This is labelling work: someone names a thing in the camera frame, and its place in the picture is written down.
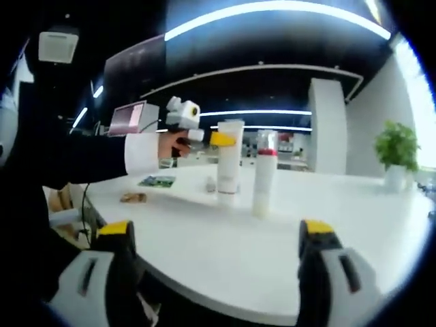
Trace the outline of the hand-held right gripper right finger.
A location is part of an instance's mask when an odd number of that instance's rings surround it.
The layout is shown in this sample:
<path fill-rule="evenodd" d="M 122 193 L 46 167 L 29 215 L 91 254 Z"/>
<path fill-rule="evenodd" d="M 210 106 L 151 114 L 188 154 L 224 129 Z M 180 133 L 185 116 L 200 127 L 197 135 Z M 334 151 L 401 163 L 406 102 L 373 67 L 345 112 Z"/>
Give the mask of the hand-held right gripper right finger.
<path fill-rule="evenodd" d="M 381 294 L 375 271 L 331 225 L 303 219 L 298 241 L 298 326 L 366 326 Z"/>

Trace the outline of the person's left hand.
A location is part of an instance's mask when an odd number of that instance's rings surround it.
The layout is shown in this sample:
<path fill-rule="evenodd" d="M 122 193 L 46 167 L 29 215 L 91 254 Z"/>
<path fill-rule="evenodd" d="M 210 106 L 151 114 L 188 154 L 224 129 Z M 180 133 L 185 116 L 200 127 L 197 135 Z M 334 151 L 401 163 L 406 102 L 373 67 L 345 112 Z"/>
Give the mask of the person's left hand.
<path fill-rule="evenodd" d="M 187 141 L 187 130 L 166 132 L 159 135 L 157 156 L 159 159 L 186 157 L 191 147 Z"/>

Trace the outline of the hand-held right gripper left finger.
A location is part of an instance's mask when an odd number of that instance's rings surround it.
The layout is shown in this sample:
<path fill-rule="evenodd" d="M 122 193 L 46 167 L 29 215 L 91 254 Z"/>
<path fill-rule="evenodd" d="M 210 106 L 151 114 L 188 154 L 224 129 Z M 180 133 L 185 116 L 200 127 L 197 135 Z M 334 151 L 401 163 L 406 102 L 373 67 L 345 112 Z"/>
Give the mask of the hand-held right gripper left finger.
<path fill-rule="evenodd" d="M 144 320 L 139 279 L 134 223 L 109 223 L 60 274 L 48 306 L 61 320 Z"/>

